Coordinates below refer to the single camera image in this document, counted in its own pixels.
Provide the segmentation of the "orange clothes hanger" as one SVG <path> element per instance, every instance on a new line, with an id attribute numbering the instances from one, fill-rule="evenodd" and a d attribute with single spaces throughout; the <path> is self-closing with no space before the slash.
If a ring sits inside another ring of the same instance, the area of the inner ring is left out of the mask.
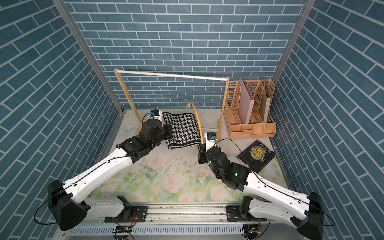
<path id="1" fill-rule="evenodd" d="M 187 108 L 189 109 L 189 112 L 191 111 L 191 107 L 192 107 L 193 110 L 194 110 L 195 117 L 196 117 L 196 120 L 197 120 L 197 124 L 198 124 L 198 127 L 199 127 L 199 133 L 200 133 L 200 138 L 201 138 L 201 144 L 204 144 L 203 130 L 202 130 L 202 125 L 201 125 L 201 121 L 200 121 L 200 117 L 199 117 L 198 109 L 196 108 L 196 106 L 195 106 L 194 103 L 192 103 L 192 102 L 188 102 L 188 103 L 187 103 Z"/>

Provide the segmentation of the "black white houndstooth scarf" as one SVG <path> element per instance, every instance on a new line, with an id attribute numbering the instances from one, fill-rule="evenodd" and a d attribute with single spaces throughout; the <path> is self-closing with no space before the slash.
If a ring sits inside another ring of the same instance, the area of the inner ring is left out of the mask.
<path id="1" fill-rule="evenodd" d="M 184 149 L 201 143 L 199 127 L 194 114 L 163 112 L 163 120 L 166 125 L 171 125 L 173 130 L 173 137 L 166 140 L 168 149 Z"/>

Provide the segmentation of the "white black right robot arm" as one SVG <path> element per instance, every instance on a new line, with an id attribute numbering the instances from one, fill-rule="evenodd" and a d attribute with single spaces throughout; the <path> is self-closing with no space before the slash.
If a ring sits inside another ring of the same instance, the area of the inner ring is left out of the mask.
<path id="1" fill-rule="evenodd" d="M 251 169 L 230 162 L 216 144 L 199 144 L 198 149 L 200 164 L 207 163 L 217 179 L 244 194 L 239 207 L 243 219 L 273 220 L 294 227 L 307 239 L 323 239 L 326 213 L 319 194 L 298 193 L 265 180 Z"/>

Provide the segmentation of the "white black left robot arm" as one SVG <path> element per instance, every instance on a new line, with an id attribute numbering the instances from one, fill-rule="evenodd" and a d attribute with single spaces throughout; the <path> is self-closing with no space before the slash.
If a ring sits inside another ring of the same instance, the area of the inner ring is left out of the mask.
<path id="1" fill-rule="evenodd" d="M 68 231 L 85 219 L 106 218 L 107 222 L 132 220 L 132 205 L 123 196 L 93 201 L 89 198 L 110 177 L 148 155 L 163 140 L 173 137 L 172 126 L 159 119 L 148 119 L 137 136 L 126 139 L 117 148 L 83 173 L 48 185 L 46 204 L 62 231 Z"/>

